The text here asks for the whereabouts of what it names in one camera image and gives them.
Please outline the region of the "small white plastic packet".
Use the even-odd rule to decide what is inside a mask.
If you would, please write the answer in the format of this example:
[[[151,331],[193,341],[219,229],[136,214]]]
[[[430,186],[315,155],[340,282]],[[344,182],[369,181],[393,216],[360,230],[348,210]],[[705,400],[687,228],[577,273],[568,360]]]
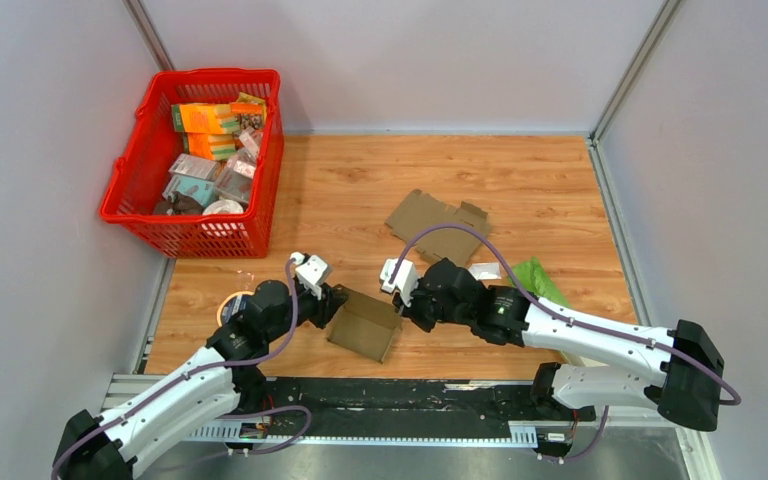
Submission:
[[[473,263],[468,272],[478,281],[500,280],[501,266],[498,262]]]

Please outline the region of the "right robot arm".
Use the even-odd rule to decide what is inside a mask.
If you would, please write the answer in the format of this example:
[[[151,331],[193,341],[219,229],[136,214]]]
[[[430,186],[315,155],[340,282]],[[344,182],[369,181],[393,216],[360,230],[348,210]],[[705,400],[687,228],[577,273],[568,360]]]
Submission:
[[[695,322],[669,329],[612,321],[515,287],[486,286],[447,259],[424,274],[410,261],[388,259],[380,282],[397,312],[425,332],[443,323],[464,325],[490,344],[592,360],[586,367],[549,362],[538,368],[530,404],[543,418],[567,408],[626,406],[697,431],[718,426],[725,361]]]

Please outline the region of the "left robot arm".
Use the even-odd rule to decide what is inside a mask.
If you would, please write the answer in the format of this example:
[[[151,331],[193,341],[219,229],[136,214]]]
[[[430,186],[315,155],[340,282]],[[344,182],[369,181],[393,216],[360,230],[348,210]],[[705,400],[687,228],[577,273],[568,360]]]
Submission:
[[[102,414],[86,410],[64,428],[54,479],[136,479],[169,449],[206,423],[239,412],[271,415],[260,363],[276,356],[270,344],[288,345],[309,322],[325,328],[349,298],[342,285],[304,287],[260,283],[241,310],[217,329],[188,360],[141,394]]]

